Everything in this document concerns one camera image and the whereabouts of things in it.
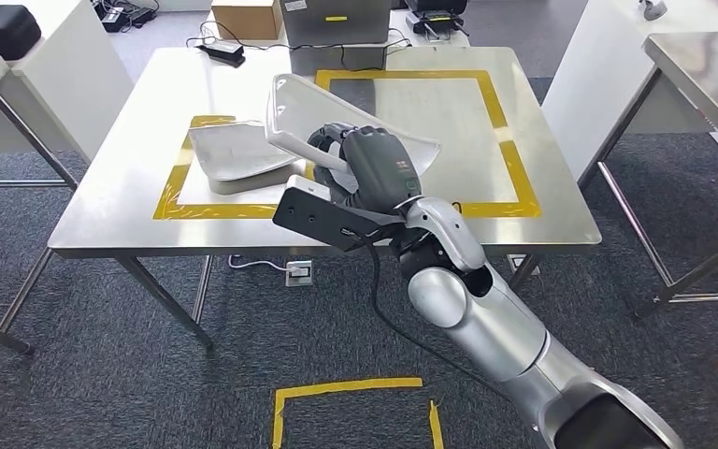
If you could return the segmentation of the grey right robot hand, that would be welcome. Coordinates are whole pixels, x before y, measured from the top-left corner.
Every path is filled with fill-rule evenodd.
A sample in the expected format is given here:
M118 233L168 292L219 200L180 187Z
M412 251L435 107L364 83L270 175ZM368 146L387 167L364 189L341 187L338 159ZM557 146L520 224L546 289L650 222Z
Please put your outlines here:
M316 181L329 187L334 201L348 207L390 214L400 204L420 196L422 187L410 156L401 141L383 128L327 123L313 132L308 144L321 152L339 145L338 157L356 179L352 192L331 170L314 168Z

